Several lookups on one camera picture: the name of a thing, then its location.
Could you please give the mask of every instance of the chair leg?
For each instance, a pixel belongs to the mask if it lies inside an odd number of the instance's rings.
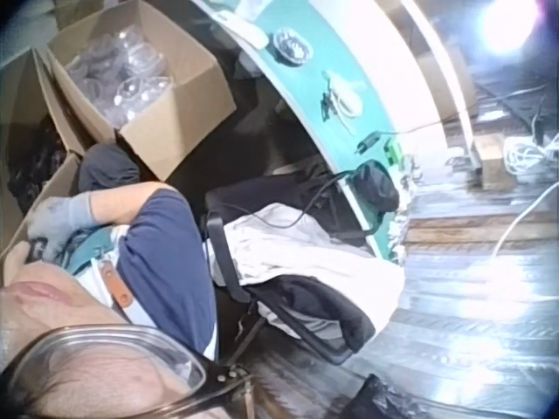
[[[223,363],[225,365],[231,365],[238,361],[240,356],[245,352],[248,346],[256,337],[256,334],[262,328],[262,326],[266,323],[266,319],[263,317],[259,317],[258,320],[249,325],[248,327],[244,327],[243,320],[239,321],[239,326],[242,327],[238,337],[235,339],[235,347],[231,350],[229,354],[227,354],[223,358]]]

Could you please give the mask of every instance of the open cardboard box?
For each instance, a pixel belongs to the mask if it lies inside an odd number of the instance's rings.
[[[153,6],[131,0],[65,28],[49,44],[52,72],[74,112],[97,142],[115,141],[109,121],[65,70],[87,44],[132,24],[167,59],[174,86],[121,130],[133,151],[165,180],[219,123],[236,109],[216,58]]]
[[[51,116],[66,148],[66,159],[45,185],[31,210],[50,196],[69,196],[77,178],[79,156],[84,154],[75,121],[65,113],[45,65],[34,51],[24,52],[0,71],[0,261],[16,243],[26,239],[25,216],[8,190],[8,164],[36,147],[40,122]]]

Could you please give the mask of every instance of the light source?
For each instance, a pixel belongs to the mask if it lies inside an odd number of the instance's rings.
[[[481,19],[487,47],[496,54],[519,49],[532,33],[538,16],[535,0],[495,0]]]

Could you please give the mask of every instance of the lips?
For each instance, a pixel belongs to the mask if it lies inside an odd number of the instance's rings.
[[[17,282],[3,289],[3,292],[17,293],[28,297],[36,297],[40,299],[50,299],[67,306],[72,305],[72,299],[55,286],[45,284],[43,282],[26,281]]]

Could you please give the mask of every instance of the eyeglasses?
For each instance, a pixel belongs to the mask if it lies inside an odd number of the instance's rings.
[[[41,368],[48,368],[53,360],[68,359],[85,349],[94,350],[94,345],[131,348],[144,353],[151,360],[162,363],[186,388],[178,402],[148,412],[130,412],[126,417],[192,417],[211,410],[222,413],[209,417],[254,418],[252,377],[247,371],[238,366],[219,366],[160,330],[147,326],[96,325],[55,329],[20,354],[4,370],[2,382],[7,383],[8,391],[14,390],[25,377],[40,376]]]

